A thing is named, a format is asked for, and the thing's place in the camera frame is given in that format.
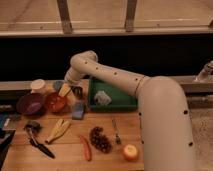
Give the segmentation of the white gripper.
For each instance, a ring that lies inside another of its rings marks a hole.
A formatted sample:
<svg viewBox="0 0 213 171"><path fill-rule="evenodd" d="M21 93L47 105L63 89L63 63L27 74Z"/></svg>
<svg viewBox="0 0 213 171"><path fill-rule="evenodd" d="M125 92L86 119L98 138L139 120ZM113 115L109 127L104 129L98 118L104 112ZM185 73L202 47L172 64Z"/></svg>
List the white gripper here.
<svg viewBox="0 0 213 171"><path fill-rule="evenodd" d="M64 80L65 80L66 83L64 83L61 86L61 89L59 91L59 95L61 97L65 97L71 91L70 86L77 86L82 78L83 78L83 75L81 73L79 73L78 71L76 71L73 68L70 68L65 74Z"/></svg>

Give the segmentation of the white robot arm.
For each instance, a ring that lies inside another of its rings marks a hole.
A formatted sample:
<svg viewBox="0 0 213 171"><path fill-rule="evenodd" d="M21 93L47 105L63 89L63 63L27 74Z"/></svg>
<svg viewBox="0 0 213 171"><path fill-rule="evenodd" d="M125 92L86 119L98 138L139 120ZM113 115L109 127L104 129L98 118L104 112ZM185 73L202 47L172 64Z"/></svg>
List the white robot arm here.
<svg viewBox="0 0 213 171"><path fill-rule="evenodd" d="M196 171L190 112L184 90L177 81L102 65L92 50L71 57L65 81L73 86L86 75L138 100L145 171Z"/></svg>

